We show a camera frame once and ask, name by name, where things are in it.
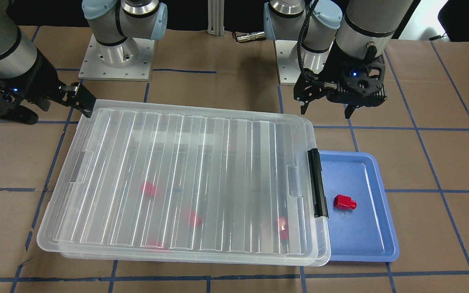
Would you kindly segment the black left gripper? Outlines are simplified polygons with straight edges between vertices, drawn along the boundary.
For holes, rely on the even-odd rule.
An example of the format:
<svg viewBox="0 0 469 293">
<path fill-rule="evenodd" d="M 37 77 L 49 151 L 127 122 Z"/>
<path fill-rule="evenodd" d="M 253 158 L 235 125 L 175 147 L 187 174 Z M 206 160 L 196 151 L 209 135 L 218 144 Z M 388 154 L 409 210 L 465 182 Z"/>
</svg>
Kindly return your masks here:
<svg viewBox="0 0 469 293">
<path fill-rule="evenodd" d="M 365 64 L 371 63 L 377 58 L 377 47 L 374 43 L 365 45 L 365 56 L 363 59 L 348 56 L 337 44 L 331 50 L 323 53 L 312 53 L 304 48 L 297 49 L 298 66 L 300 76 L 294 85 L 294 100 L 301 104 L 301 115 L 305 115 L 311 102 L 327 98 L 331 90 L 337 89 L 335 79 L 331 78 L 331 66 L 342 61 L 363 61 Z M 344 110 L 344 118 L 350 119 L 356 105 L 348 104 Z"/>
</svg>

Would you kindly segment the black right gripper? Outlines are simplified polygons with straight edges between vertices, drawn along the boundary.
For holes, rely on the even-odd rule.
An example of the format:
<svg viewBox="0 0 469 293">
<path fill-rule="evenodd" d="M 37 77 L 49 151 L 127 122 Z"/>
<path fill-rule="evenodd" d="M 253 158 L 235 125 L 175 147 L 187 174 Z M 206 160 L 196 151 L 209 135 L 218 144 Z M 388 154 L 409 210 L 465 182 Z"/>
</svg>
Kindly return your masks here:
<svg viewBox="0 0 469 293">
<path fill-rule="evenodd" d="M 52 103 L 73 108 L 90 118 L 96 102 L 95 96 L 80 82 L 69 85 L 59 76 L 47 58 L 39 52 L 33 66 L 18 77 L 23 84 L 18 92 L 26 101 L 48 112 Z"/>
</svg>

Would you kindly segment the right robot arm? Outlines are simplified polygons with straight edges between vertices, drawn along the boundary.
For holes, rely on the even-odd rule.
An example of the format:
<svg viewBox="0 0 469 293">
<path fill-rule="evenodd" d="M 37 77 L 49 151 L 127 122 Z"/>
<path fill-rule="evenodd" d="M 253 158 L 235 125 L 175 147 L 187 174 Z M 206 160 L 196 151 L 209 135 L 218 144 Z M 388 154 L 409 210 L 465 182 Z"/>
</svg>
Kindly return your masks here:
<svg viewBox="0 0 469 293">
<path fill-rule="evenodd" d="M 51 62 L 8 15 L 11 0 L 0 0 L 0 120 L 33 125 L 56 102 L 90 118 L 96 102 L 81 83 L 60 81 Z M 121 68 L 138 57 L 135 39 L 159 40 L 167 28 L 168 8 L 160 0 L 83 0 L 81 11 L 97 42 L 98 56 Z"/>
</svg>

